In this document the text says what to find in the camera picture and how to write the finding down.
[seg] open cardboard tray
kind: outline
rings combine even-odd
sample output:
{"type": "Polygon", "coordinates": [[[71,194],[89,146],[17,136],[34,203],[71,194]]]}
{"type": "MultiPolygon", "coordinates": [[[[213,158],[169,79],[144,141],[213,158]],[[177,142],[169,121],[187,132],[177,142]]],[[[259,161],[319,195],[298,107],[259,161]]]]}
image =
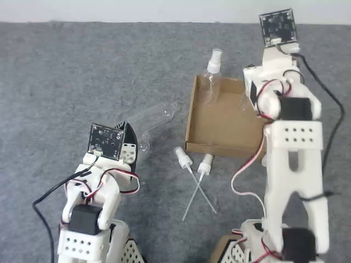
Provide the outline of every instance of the open cardboard tray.
{"type": "Polygon", "coordinates": [[[259,146],[266,119],[258,118],[245,96],[244,82],[223,78],[218,100],[212,105],[199,101],[200,78],[194,78],[185,149],[219,156],[249,157],[259,146]]]}

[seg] black cable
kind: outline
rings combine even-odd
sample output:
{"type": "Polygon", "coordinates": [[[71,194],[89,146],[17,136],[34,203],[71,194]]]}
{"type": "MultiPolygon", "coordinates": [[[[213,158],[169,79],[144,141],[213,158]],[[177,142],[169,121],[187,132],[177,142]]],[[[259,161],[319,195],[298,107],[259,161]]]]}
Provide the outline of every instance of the black cable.
{"type": "Polygon", "coordinates": [[[43,200],[45,200],[45,198],[47,198],[52,192],[54,192],[57,188],[59,188],[61,185],[67,183],[69,180],[72,180],[78,176],[86,176],[88,174],[91,174],[92,172],[89,171],[90,168],[95,164],[95,162],[93,164],[91,164],[88,168],[78,171],[75,174],[70,175],[69,177],[67,177],[65,180],[59,182],[58,184],[56,184],[55,186],[53,186],[50,190],[48,190],[45,194],[43,194],[40,198],[38,198],[37,200],[35,200],[32,204],[32,207],[34,209],[34,211],[37,213],[37,215],[40,217],[40,219],[42,220],[48,234],[49,234],[49,239],[50,239],[50,251],[51,251],[51,263],[55,263],[55,248],[54,248],[54,238],[53,238],[53,234],[51,232],[50,226],[47,223],[45,217],[43,216],[43,214],[39,211],[39,209],[37,208],[37,204],[42,202],[43,200]]]}
{"type": "Polygon", "coordinates": [[[319,198],[322,198],[322,197],[329,197],[329,196],[332,196],[332,195],[335,195],[332,191],[325,191],[319,195],[316,195],[316,196],[313,196],[313,197],[310,197],[310,198],[304,198],[304,197],[300,197],[300,199],[304,202],[311,202],[311,201],[314,201],[314,200],[317,200],[319,198]]]}
{"type": "Polygon", "coordinates": [[[320,80],[320,78],[317,76],[317,74],[312,70],[312,68],[308,65],[307,63],[307,60],[305,58],[304,55],[301,55],[299,53],[286,53],[284,52],[281,47],[279,45],[276,45],[276,48],[286,54],[286,55],[292,55],[292,56],[296,56],[298,58],[301,58],[302,59],[302,62],[304,63],[305,67],[307,68],[307,70],[309,71],[309,73],[313,76],[314,80],[319,84],[319,86],[325,91],[327,92],[327,94],[329,95],[329,97],[332,98],[332,100],[339,106],[339,109],[340,109],[340,118],[339,120],[337,121],[337,123],[335,124],[331,134],[330,134],[330,137],[329,137],[329,140],[328,140],[328,143],[327,143],[327,147],[325,148],[325,152],[324,152],[324,156],[323,156],[323,161],[322,161],[322,174],[324,175],[324,171],[325,171],[325,167],[326,167],[326,164],[327,164],[327,160],[328,160],[328,156],[329,156],[329,153],[330,153],[330,148],[331,148],[331,145],[334,141],[334,137],[337,133],[337,130],[339,128],[339,126],[341,125],[341,123],[343,122],[344,118],[345,118],[345,109],[344,109],[344,106],[342,105],[342,103],[334,96],[334,94],[332,94],[332,92],[328,89],[328,87],[326,85],[324,85],[324,83],[320,80]]]}
{"type": "Polygon", "coordinates": [[[300,75],[301,79],[302,79],[302,84],[305,84],[305,77],[303,76],[303,74],[297,70],[286,70],[283,72],[283,77],[285,77],[285,74],[287,74],[288,72],[296,72],[300,75]]]}

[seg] gray carpet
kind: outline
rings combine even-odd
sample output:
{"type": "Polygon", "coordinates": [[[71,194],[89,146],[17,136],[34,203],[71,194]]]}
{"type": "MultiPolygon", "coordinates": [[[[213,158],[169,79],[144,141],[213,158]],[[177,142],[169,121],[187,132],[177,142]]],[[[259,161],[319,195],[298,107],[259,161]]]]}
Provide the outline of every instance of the gray carpet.
{"type": "MultiPolygon", "coordinates": [[[[313,69],[351,110],[351,26],[301,25],[298,35],[313,69]]],[[[153,141],[150,158],[137,168],[142,188],[124,196],[116,218],[125,220],[149,262],[204,262],[219,238],[245,219],[262,216],[252,197],[234,195],[232,172],[243,159],[215,157],[203,188],[219,213],[197,195],[181,222],[194,182],[181,170],[172,149],[184,145],[194,74],[207,65],[212,48],[224,50],[222,72],[241,77],[260,64],[258,25],[102,24],[50,22],[0,24],[0,262],[48,262],[47,233],[31,203],[70,175],[87,148],[92,122],[114,125],[117,116],[142,111],[158,101],[178,100],[180,112],[153,141]]],[[[305,68],[307,86],[323,106],[325,142],[339,114],[305,68]]],[[[330,198],[327,262],[350,262],[350,118],[338,133],[324,185],[330,198]]],[[[202,155],[191,154],[197,169],[202,155]]],[[[254,164],[238,188],[264,193],[265,171],[254,164]]],[[[65,203],[62,189],[39,207],[57,241],[65,203]]],[[[306,225],[297,199],[284,221],[306,225]]]]}

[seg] black cable tie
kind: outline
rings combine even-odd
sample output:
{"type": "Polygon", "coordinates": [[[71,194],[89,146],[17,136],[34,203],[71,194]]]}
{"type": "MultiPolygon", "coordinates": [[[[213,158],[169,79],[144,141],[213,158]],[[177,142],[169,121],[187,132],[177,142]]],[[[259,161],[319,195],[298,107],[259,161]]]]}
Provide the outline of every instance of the black cable tie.
{"type": "Polygon", "coordinates": [[[325,192],[323,192],[323,193],[321,193],[319,195],[313,196],[313,197],[309,197],[309,198],[300,197],[300,199],[302,201],[304,201],[304,202],[311,202],[311,201],[315,201],[317,199],[320,199],[322,197],[330,197],[330,196],[333,196],[333,195],[335,195],[334,192],[332,192],[332,191],[325,191],[325,192]]]}

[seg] circuit board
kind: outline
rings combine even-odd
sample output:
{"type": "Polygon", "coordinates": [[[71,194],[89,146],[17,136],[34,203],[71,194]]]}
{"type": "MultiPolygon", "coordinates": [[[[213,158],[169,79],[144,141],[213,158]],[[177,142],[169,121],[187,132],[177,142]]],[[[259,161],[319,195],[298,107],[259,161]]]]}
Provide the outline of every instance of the circuit board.
{"type": "Polygon", "coordinates": [[[124,140],[124,131],[92,123],[88,153],[118,160],[124,140]]]}
{"type": "Polygon", "coordinates": [[[276,11],[259,16],[265,47],[276,43],[273,39],[281,38],[280,44],[297,41],[296,27],[292,9],[276,11]]]}

